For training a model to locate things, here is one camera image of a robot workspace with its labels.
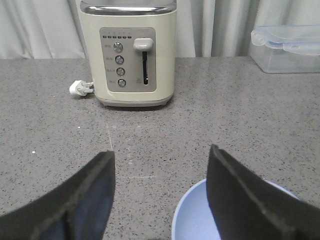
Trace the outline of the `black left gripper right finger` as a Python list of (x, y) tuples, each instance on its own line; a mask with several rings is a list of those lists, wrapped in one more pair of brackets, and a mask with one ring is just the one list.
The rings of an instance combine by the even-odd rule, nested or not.
[(206, 175), (208, 205), (223, 240), (318, 240), (320, 209), (272, 186), (217, 145)]

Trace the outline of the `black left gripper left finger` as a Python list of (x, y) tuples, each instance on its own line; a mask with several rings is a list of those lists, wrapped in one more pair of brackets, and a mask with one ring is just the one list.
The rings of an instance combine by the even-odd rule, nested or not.
[(101, 240), (115, 195), (115, 153), (98, 153), (39, 199), (0, 218), (2, 240)]

